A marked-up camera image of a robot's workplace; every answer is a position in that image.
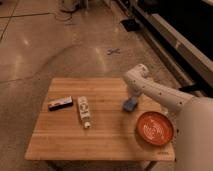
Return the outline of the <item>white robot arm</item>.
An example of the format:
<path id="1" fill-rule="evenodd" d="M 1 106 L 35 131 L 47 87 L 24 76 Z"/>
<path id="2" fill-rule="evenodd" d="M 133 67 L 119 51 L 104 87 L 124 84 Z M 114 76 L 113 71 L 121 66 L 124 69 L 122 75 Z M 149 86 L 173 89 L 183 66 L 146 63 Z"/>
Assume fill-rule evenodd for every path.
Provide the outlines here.
<path id="1" fill-rule="evenodd" d="M 147 76 L 148 68 L 138 64 L 123 79 L 133 90 L 177 114 L 175 171 L 213 171 L 213 98 L 194 96 Z"/>

